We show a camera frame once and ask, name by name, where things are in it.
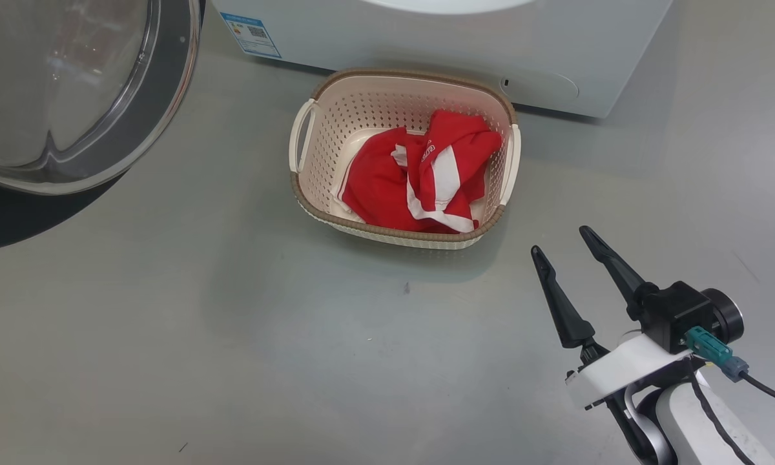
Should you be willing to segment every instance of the plastic laundry basket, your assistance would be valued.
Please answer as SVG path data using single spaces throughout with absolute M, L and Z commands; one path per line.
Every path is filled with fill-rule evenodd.
M 364 224 L 338 212 L 332 188 L 367 138 L 399 126 L 422 134 L 437 109 L 481 115 L 502 136 L 502 149 L 488 163 L 485 197 L 472 205 L 478 229 L 415 233 Z M 479 241 L 502 217 L 517 179 L 520 129 L 511 103 L 480 83 L 414 71 L 346 70 L 329 76 L 302 106 L 290 134 L 289 155 L 293 192 L 316 220 L 374 241 L 455 250 Z

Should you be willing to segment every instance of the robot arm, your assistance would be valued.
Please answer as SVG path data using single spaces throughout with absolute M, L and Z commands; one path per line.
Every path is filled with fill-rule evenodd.
M 573 403 L 586 410 L 606 404 L 641 463 L 775 463 L 712 393 L 699 371 L 706 362 L 694 356 L 695 351 L 721 351 L 741 338 L 744 326 L 737 306 L 721 291 L 696 291 L 683 282 L 661 290 L 641 278 L 590 227 L 580 227 L 580 233 L 617 284 L 629 317 L 641 324 L 642 333 L 614 351 L 597 344 L 591 323 L 580 317 L 559 287 L 555 269 L 540 247 L 532 248 L 561 344 L 581 347 L 583 365 L 569 371 L 565 380 Z M 730 349 L 721 356 L 727 376 L 734 379 L 747 370 Z M 636 404 L 635 397 L 647 388 L 656 389 Z

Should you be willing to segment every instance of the gray floor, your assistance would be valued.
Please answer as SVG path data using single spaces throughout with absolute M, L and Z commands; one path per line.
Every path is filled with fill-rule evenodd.
M 775 386 L 775 0 L 676 0 L 605 121 L 521 114 L 506 218 L 461 253 L 308 218 L 285 147 L 322 77 L 214 15 L 202 47 L 149 155 L 0 250 L 0 464 L 634 463 L 605 408 L 571 407 L 530 263 L 613 347 L 633 324 L 581 224 L 735 298 L 736 354 Z M 775 456 L 775 401 L 707 374 Z

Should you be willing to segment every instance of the basket rim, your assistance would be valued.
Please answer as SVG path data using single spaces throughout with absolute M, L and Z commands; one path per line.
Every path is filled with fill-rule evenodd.
M 334 83 L 354 76 L 425 79 L 434 82 L 450 83 L 450 85 L 461 85 L 468 88 L 474 88 L 494 97 L 497 102 L 502 104 L 503 108 L 505 108 L 506 113 L 508 114 L 508 123 L 517 124 L 517 112 L 514 110 L 514 106 L 499 90 L 472 79 L 453 77 L 448 76 L 447 74 L 429 73 L 427 71 L 399 70 L 399 68 L 349 68 L 348 70 L 336 71 L 316 87 L 316 90 L 313 91 L 313 99 L 318 100 L 331 85 L 334 85 Z
M 429 242 L 465 242 L 471 239 L 480 238 L 485 235 L 497 222 L 502 218 L 502 214 L 505 212 L 505 205 L 497 206 L 491 218 L 485 221 L 478 229 L 474 229 L 471 232 L 462 232 L 459 234 L 433 234 L 430 232 L 413 232 L 402 231 L 399 229 L 390 229 L 389 227 L 375 226 L 373 224 L 359 223 L 353 220 L 346 220 L 345 218 L 339 218 L 335 215 L 323 212 L 313 206 L 310 201 L 307 200 L 302 192 L 301 183 L 298 180 L 298 173 L 290 172 L 290 182 L 293 185 L 293 193 L 296 194 L 296 200 L 302 204 L 302 207 L 307 212 L 313 215 L 319 220 L 327 221 L 328 223 L 337 224 L 338 226 L 350 227 L 350 229 L 357 229 L 365 233 L 379 234 L 381 236 L 390 236 L 391 238 L 409 239 L 414 241 L 429 241 Z

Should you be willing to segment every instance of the connector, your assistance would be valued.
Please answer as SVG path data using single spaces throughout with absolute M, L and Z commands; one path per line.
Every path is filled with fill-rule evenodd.
M 700 326 L 686 332 L 686 346 L 695 355 L 718 365 L 723 374 L 733 382 L 739 382 L 741 374 L 749 372 L 749 365 L 741 357 L 733 356 L 729 346 Z

